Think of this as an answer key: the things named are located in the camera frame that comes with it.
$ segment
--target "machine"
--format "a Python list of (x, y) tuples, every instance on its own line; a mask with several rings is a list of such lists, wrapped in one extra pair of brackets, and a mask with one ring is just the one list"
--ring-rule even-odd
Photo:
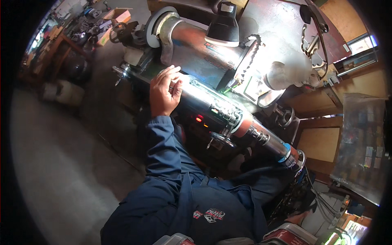
[[(234, 19), (232, 4), (221, 9), (225, 10), (225, 18)], [(219, 20), (211, 23), (210, 28), (214, 25), (216, 29), (219, 25), (216, 22)], [(238, 31), (236, 22), (231, 29)], [(273, 60), (259, 35), (248, 36), (238, 46), (228, 43), (228, 40), (236, 41), (231, 35), (226, 35), (226, 40), (222, 41), (225, 46), (218, 45), (220, 42), (216, 39), (220, 36), (225, 35), (212, 35), (210, 31), (185, 22), (173, 7), (155, 12), (146, 25), (118, 23), (112, 28), (110, 40), (121, 42), (126, 51), (120, 67), (113, 67), (120, 77), (116, 85), (127, 80), (138, 81), (134, 86), (146, 86), (167, 66), (181, 66), (183, 80), (186, 80), (180, 103), (185, 108), (184, 114), (192, 111), (198, 115), (197, 121), (208, 118), (218, 125), (210, 127), (207, 149), (210, 146), (218, 150), (222, 147), (234, 149), (238, 145), (236, 142), (251, 144), (256, 141), (279, 163), (299, 172), (305, 163), (304, 152), (281, 140), (253, 114), (274, 108), (276, 125), (286, 128), (295, 118), (294, 110), (285, 111), (276, 101), (292, 84), (318, 86), (320, 76), (312, 67), (310, 57), (304, 52), (293, 62), (283, 64)], [(313, 46), (317, 46), (319, 39), (322, 38), (317, 38)], [(252, 140), (241, 141), (249, 136)]]

